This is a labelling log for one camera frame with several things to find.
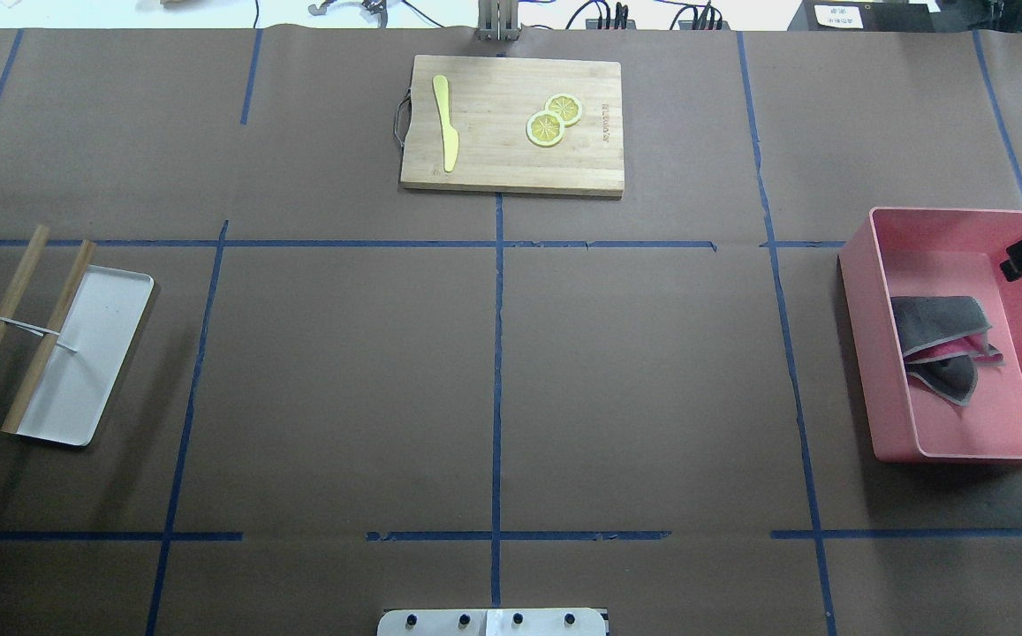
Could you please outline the black box with label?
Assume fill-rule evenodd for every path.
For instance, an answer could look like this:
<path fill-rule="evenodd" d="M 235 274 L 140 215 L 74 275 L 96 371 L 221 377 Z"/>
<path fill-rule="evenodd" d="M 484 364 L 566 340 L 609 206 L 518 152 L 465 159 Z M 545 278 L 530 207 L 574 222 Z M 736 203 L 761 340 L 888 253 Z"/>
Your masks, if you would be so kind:
<path fill-rule="evenodd" d="M 801 1 L 788 32 L 934 33 L 926 4 L 882 1 Z"/>

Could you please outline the white rack tray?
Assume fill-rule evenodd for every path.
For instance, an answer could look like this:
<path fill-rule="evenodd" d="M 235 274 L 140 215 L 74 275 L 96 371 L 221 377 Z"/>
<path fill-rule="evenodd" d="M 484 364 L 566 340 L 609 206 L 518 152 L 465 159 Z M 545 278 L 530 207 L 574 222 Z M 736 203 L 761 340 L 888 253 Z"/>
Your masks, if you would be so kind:
<path fill-rule="evenodd" d="M 154 292 L 148 274 L 87 266 L 17 434 L 91 443 Z"/>

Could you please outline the bamboo cutting board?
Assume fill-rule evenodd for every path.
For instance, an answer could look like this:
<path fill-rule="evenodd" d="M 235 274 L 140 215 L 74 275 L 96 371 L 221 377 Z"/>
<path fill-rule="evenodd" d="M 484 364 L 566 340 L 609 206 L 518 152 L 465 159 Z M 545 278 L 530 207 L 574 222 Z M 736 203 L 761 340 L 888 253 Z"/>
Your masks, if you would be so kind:
<path fill-rule="evenodd" d="M 442 124 L 431 78 L 445 75 L 457 168 L 443 172 Z M 551 95 L 576 95 L 585 112 L 553 148 L 526 137 Z M 400 184 L 438 192 L 618 198 L 626 189 L 621 65 L 611 61 L 419 54 L 408 92 Z"/>

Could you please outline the pink plastic bin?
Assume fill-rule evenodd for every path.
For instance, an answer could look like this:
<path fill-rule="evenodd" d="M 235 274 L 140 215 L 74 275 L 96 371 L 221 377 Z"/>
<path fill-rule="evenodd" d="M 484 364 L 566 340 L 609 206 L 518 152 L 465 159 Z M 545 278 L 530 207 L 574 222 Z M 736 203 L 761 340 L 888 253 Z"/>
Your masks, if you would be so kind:
<path fill-rule="evenodd" d="M 1022 463 L 1022 278 L 1000 269 L 1019 240 L 1020 210 L 874 207 L 839 251 L 876 458 Z M 896 296 L 980 302 L 1004 362 L 980 369 L 966 406 L 905 373 Z"/>

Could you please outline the rear lemon slice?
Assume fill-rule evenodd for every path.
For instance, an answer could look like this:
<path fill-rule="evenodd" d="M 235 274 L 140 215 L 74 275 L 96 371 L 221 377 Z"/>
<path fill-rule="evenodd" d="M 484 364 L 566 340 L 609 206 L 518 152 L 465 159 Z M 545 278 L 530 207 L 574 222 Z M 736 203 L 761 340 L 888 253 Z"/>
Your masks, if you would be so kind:
<path fill-rule="evenodd" d="M 559 93 L 551 95 L 544 103 L 547 112 L 555 113 L 566 126 L 577 125 L 585 112 L 583 103 L 576 95 Z"/>

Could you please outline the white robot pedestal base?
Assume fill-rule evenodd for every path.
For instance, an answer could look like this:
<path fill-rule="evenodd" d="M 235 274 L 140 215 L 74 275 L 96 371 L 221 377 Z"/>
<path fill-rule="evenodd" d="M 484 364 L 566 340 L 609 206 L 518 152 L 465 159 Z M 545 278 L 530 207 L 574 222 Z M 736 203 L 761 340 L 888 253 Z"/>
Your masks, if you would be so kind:
<path fill-rule="evenodd" d="M 377 635 L 609 635 L 606 610 L 588 607 L 400 609 Z"/>

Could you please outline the lemon slice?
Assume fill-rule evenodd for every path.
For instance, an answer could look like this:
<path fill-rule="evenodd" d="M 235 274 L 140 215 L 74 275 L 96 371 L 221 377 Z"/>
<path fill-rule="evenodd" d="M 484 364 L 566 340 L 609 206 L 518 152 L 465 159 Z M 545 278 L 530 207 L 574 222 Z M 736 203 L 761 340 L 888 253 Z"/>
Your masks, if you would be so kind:
<path fill-rule="evenodd" d="M 547 110 L 531 113 L 524 128 L 527 140 L 538 148 L 553 148 L 564 139 L 566 132 L 563 118 Z"/>
<path fill-rule="evenodd" d="M 559 93 L 551 95 L 544 103 L 547 112 L 555 113 L 566 126 L 577 125 L 585 112 L 583 103 L 576 95 Z"/>

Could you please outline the yellow plastic knife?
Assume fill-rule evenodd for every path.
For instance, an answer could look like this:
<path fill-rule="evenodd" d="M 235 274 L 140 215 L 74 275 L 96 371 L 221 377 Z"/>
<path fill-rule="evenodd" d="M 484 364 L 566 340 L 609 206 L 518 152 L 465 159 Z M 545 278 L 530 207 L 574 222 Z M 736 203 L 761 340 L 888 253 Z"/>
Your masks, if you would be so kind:
<path fill-rule="evenodd" d="M 443 172 L 452 173 L 457 168 L 459 133 L 451 122 L 451 92 L 449 78 L 435 75 L 431 78 L 436 108 L 442 126 Z"/>

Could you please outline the grey and pink cloth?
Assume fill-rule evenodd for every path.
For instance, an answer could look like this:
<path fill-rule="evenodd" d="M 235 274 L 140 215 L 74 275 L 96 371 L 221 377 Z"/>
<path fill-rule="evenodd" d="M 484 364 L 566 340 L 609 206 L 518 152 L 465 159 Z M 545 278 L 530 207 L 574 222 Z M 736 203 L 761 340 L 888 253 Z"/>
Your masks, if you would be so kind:
<path fill-rule="evenodd" d="M 890 299 L 907 375 L 955 406 L 967 406 L 980 367 L 1002 366 L 986 310 L 972 296 L 895 296 Z"/>

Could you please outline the aluminium frame post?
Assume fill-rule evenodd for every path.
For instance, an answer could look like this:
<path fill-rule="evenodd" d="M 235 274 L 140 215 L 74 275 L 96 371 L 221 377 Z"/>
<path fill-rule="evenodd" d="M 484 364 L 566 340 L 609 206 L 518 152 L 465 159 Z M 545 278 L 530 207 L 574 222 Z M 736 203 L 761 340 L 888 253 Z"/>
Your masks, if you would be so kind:
<path fill-rule="evenodd" d="M 519 0 L 479 0 L 477 17 L 478 41 L 515 42 L 521 36 Z"/>

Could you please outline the front lemon slice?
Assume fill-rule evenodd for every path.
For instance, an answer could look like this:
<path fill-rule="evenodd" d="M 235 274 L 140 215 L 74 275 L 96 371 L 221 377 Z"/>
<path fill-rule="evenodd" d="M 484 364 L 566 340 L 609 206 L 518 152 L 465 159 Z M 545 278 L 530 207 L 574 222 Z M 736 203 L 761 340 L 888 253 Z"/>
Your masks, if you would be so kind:
<path fill-rule="evenodd" d="M 527 140 L 538 148 L 553 148 L 564 139 L 566 132 L 563 118 L 547 110 L 531 113 L 524 128 Z"/>

